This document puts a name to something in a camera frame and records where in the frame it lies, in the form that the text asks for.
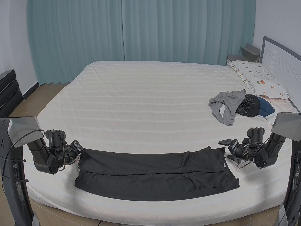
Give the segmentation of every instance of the floral pillowcase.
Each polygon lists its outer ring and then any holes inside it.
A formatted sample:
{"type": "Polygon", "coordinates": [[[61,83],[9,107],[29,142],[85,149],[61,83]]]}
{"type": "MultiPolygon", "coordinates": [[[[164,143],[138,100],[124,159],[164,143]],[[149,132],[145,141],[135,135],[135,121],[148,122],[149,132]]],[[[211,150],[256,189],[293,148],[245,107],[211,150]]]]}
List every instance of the floral pillowcase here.
{"type": "Polygon", "coordinates": [[[290,97],[286,89],[270,75],[261,63],[236,60],[229,62],[228,65],[243,79],[254,95],[284,100],[288,100],[290,97]]]}

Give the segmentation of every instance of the wall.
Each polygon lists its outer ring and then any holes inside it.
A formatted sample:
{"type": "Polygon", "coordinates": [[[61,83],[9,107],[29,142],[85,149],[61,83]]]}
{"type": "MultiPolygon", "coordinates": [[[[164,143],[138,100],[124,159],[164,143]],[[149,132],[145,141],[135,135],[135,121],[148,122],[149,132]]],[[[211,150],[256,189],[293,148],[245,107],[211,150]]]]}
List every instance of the wall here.
{"type": "Polygon", "coordinates": [[[253,45],[267,36],[301,55],[300,8],[301,0],[256,0],[253,45]]]}
{"type": "Polygon", "coordinates": [[[22,94],[38,81],[28,43],[26,10],[27,0],[0,0],[0,73],[14,69],[22,94]]]}

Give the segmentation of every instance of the bed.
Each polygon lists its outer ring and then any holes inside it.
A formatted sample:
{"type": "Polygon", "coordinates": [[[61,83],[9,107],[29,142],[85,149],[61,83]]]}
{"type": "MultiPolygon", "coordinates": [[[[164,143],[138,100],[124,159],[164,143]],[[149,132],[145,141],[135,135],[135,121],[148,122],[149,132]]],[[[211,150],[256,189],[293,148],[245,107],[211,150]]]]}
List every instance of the bed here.
{"type": "MultiPolygon", "coordinates": [[[[300,108],[294,88],[301,85],[301,58],[266,37],[263,48],[260,61],[300,108]],[[278,67],[283,65],[286,69],[280,70],[280,76],[278,67]],[[288,84],[283,78],[290,75],[294,79],[288,84]]],[[[64,130],[68,143],[77,139],[85,148],[119,153],[178,153],[198,151],[208,145],[219,148],[218,141],[242,141],[247,130],[256,126],[265,128],[265,140],[272,126],[264,118],[237,115],[233,126],[225,126],[208,107],[209,99],[219,92],[241,89],[251,93],[229,66],[94,62],[50,101],[38,120],[44,130],[64,130]]],[[[285,111],[296,111],[288,103],[282,105],[285,111]]],[[[196,226],[232,220],[279,205],[288,183],[290,154],[291,141],[286,140],[277,162],[265,169],[255,164],[238,169],[227,159],[232,173],[240,179],[240,188],[201,198],[161,202],[112,199],[75,188],[77,164],[56,175],[38,172],[33,163],[25,163],[24,167],[29,196],[40,203],[119,224],[196,226]]],[[[24,158],[31,157],[24,147],[24,158]]]]}

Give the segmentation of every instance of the curtain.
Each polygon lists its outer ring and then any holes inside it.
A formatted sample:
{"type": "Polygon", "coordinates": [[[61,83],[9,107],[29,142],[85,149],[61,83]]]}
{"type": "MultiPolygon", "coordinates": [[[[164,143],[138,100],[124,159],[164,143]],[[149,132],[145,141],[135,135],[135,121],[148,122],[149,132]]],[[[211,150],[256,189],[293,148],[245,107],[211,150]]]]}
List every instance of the curtain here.
{"type": "Polygon", "coordinates": [[[121,0],[28,0],[39,84],[72,81],[95,61],[124,60],[121,0]]]}
{"type": "Polygon", "coordinates": [[[28,0],[39,83],[72,81],[94,61],[225,65],[252,43],[255,0],[28,0]]]}
{"type": "Polygon", "coordinates": [[[122,0],[125,60],[225,65],[254,24],[255,0],[122,0]]]}

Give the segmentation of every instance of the floor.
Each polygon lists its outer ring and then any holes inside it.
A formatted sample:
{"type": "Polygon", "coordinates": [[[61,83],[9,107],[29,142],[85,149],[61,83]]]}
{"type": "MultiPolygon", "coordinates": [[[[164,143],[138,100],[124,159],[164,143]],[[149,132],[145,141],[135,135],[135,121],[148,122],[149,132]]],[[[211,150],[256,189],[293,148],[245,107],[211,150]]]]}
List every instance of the floor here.
{"type": "MultiPolygon", "coordinates": [[[[64,88],[62,84],[43,84],[37,88],[26,100],[22,101],[10,115],[13,116],[37,116],[44,107],[64,88]]],[[[100,220],[79,217],[60,209],[48,207],[31,199],[31,205],[36,212],[41,226],[65,225],[65,226],[97,226],[100,220]]],[[[248,215],[211,226],[272,226],[279,207],[274,207],[260,213],[248,215]]],[[[4,226],[13,226],[14,220],[8,206],[6,197],[0,188],[0,222],[4,226]]],[[[101,222],[100,226],[119,226],[116,223],[101,222]]]]}

